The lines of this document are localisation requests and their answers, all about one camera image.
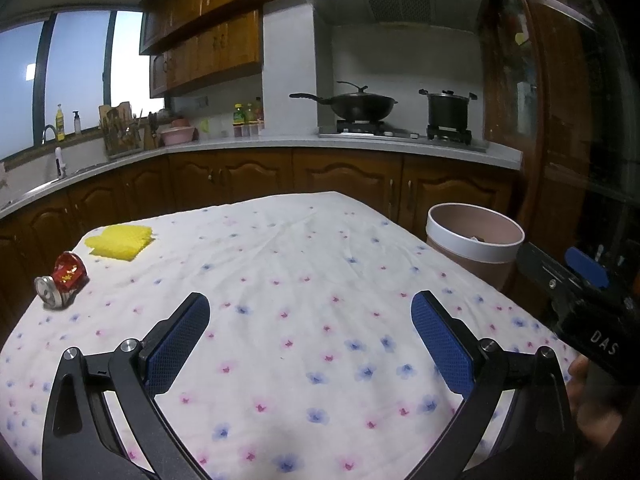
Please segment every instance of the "frosted window pane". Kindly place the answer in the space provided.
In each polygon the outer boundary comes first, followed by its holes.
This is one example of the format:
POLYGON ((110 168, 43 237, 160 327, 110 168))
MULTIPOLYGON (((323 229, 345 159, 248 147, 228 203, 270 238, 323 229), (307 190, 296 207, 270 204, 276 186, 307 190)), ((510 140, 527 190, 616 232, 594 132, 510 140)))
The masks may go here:
POLYGON ((45 124, 56 124, 60 103, 66 133, 74 130, 73 110, 80 112, 83 130, 98 125, 98 106, 104 104, 102 70, 109 14, 108 10, 82 10, 57 16, 47 61, 45 124))
POLYGON ((131 111, 146 116, 164 106, 149 97, 149 56, 140 56, 142 12, 120 10, 116 15, 111 54, 111 105, 131 103, 131 111))
POLYGON ((42 22, 0 32, 0 158, 33 146, 33 81, 26 76, 41 31, 42 22))

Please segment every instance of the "white countertop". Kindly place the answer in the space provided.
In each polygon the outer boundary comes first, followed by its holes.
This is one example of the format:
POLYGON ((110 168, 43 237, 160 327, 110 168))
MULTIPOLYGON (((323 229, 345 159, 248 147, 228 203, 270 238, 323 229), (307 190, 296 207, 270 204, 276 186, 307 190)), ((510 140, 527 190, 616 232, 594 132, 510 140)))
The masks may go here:
POLYGON ((203 150, 220 150, 223 148, 350 148, 360 150, 377 150, 380 152, 396 152, 408 153, 413 155, 431 155, 442 156, 445 158, 454 158, 456 160, 466 160, 469 162, 477 162, 479 164, 488 164, 509 170, 519 170, 522 164, 522 152, 503 146, 501 144, 489 143, 486 153, 471 152, 461 150, 459 148, 450 148, 445 146, 433 146, 430 144, 418 144, 412 142, 401 142, 386 139, 327 139, 315 135, 300 136, 295 135, 273 135, 264 133, 258 137, 225 137, 221 139, 197 140, 188 142, 187 144, 177 144, 175 146, 167 146, 158 148, 157 150, 149 150, 147 152, 135 153, 130 156, 124 156, 102 164, 87 171, 68 176, 64 179, 57 180, 42 189, 32 190, 9 206, 0 211, 0 219, 15 212, 21 207, 34 202, 35 200, 47 196, 50 193, 64 189, 67 186, 81 182, 82 180, 91 178, 101 173, 132 164, 140 160, 146 160, 165 153, 181 153, 181 152, 197 152, 203 150))

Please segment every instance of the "red can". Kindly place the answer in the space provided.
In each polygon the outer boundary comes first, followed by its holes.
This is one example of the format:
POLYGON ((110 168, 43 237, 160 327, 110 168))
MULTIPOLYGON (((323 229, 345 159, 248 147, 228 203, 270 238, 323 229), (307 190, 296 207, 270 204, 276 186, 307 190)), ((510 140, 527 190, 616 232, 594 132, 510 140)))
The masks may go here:
POLYGON ((65 308, 89 281, 86 267, 77 254, 65 251, 56 260, 51 276, 33 280, 37 295, 48 308, 65 308))

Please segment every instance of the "trash can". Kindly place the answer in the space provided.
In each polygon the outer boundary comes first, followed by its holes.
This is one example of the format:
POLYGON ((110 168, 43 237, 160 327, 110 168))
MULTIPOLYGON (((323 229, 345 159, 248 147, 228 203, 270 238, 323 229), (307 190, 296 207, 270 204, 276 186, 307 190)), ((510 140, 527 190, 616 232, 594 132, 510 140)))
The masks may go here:
POLYGON ((497 290, 504 286, 524 241, 516 222, 471 204, 431 207, 426 230, 427 244, 497 290))

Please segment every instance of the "yellow cloth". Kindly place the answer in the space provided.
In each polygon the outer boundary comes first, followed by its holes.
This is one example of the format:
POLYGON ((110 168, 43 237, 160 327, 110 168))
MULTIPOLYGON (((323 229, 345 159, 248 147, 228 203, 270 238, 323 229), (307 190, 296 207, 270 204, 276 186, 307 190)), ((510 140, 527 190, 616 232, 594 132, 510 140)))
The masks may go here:
POLYGON ((110 225, 100 236, 87 238, 84 243, 91 247, 94 256, 106 256, 130 262, 148 246, 153 238, 151 227, 143 225, 110 225))

